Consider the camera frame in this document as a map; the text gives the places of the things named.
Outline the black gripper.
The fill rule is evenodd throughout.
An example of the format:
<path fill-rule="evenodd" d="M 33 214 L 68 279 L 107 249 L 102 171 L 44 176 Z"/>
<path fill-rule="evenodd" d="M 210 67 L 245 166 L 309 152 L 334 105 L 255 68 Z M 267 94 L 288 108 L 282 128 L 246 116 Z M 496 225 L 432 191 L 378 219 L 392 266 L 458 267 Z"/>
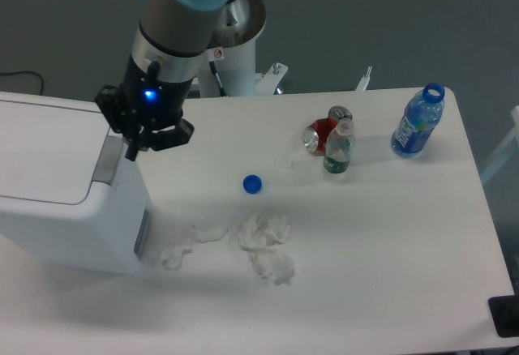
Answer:
<path fill-rule="evenodd" d="M 125 157 L 130 161 L 136 160 L 139 151 L 159 152 L 185 145 L 194 133 L 194 126 L 182 118 L 193 78 L 182 82 L 161 79 L 163 71 L 161 68 L 156 79 L 149 79 L 148 72 L 129 57 L 120 88 L 105 85 L 94 98 L 110 128 L 125 139 Z M 170 126 L 168 130 L 151 129 Z"/>

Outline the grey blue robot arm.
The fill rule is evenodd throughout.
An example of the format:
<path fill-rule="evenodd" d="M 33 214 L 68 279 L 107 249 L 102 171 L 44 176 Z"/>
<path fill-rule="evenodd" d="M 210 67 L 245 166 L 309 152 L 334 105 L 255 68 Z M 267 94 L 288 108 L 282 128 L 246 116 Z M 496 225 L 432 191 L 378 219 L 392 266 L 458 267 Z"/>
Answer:
<path fill-rule="evenodd" d="M 228 1 L 144 1 L 122 82 L 95 97 L 124 138 L 128 160 L 190 141 L 195 128 L 183 117 L 183 103 Z"/>

